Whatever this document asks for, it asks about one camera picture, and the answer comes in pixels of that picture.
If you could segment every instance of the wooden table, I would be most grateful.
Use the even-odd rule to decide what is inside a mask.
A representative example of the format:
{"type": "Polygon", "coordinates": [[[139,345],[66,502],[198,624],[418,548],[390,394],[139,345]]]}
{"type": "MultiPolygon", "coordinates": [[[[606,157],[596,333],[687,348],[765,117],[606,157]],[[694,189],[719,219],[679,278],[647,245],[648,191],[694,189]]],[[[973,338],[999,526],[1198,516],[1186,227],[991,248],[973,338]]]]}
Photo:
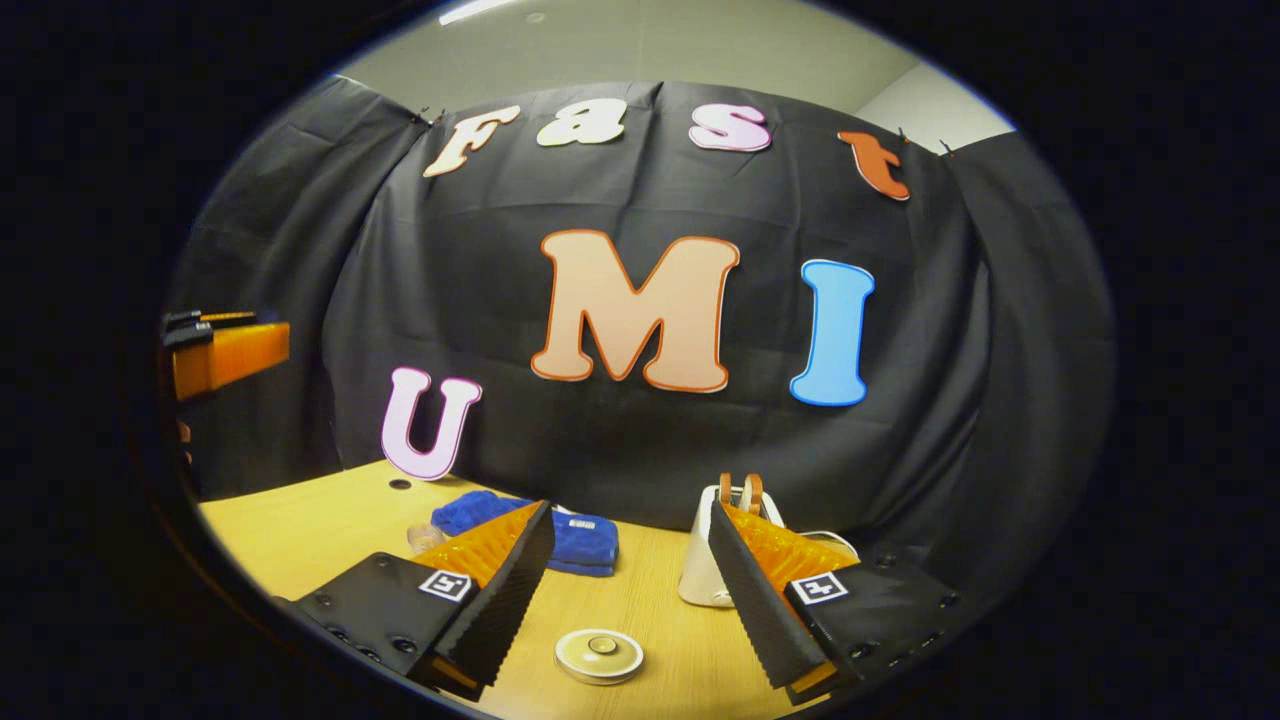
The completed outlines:
{"type": "MultiPolygon", "coordinates": [[[[411,525],[429,523],[435,507],[483,489],[456,478],[413,480],[410,489],[389,486],[402,477],[380,461],[205,502],[201,510],[265,592],[297,600],[372,552],[411,557],[411,525]]],[[[547,570],[497,683],[479,703],[457,700],[511,719],[772,719],[799,710],[785,691],[769,687],[737,611],[689,605],[676,594],[689,533],[617,525],[616,574],[588,578],[547,570]],[[582,628],[635,638],[645,652],[640,673],[605,687],[562,673],[554,662],[556,641],[582,628]]]]}

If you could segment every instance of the white wall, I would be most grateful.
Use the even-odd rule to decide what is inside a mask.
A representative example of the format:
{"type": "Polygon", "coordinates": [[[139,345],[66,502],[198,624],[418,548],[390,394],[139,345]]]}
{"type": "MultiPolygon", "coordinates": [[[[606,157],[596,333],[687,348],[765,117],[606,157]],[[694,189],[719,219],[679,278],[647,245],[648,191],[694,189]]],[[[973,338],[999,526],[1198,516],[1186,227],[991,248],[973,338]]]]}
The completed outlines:
{"type": "Polygon", "coordinates": [[[1014,127],[963,85],[920,63],[863,105],[855,117],[897,131],[934,152],[946,152],[1014,127]]]}

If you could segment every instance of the black cloth backdrop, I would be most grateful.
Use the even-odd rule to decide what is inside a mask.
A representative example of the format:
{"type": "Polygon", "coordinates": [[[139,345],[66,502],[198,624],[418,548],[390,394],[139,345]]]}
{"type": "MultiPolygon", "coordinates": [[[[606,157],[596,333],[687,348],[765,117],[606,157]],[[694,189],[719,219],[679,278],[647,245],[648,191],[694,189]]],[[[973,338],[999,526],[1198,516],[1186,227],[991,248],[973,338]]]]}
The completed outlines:
{"type": "Polygon", "coordinates": [[[184,410],[206,498],[381,459],[390,373],[429,373],[411,437],[434,443],[447,377],[477,382],[454,473],[525,497],[687,529],[721,471],[760,473],[790,527],[887,539],[970,592],[1001,592],[1053,537],[1088,479],[1114,383],[1114,319],[1083,222],[1010,133],[940,158],[808,102],[690,83],[603,83],[494,100],[428,129],[332,78],[236,160],[196,220],[170,310],[252,309],[292,323],[291,359],[184,410]],[[625,133],[543,147],[554,113],[622,97],[625,133]],[[704,150],[692,110],[751,105],[773,143],[704,150]],[[422,170],[468,117],[520,105],[466,164],[422,170]],[[836,133],[901,159],[899,202],[836,133]],[[669,392],[640,368],[539,378],[553,283],[541,240],[608,234],[639,287],[684,236],[741,251],[721,327],[727,388],[669,392]],[[790,395],[805,369],[828,259],[876,278],[864,315],[867,398],[790,395]]]}

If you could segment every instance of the round lid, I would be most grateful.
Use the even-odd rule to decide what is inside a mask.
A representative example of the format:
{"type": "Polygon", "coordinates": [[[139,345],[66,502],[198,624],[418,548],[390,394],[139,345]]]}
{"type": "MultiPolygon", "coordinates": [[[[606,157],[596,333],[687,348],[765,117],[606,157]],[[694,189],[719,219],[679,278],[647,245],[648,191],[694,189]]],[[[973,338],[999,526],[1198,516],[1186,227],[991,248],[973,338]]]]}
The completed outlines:
{"type": "Polygon", "coordinates": [[[621,683],[635,674],[643,661],[640,644],[613,630],[575,630],[556,643],[556,664],[584,683],[621,683]]]}

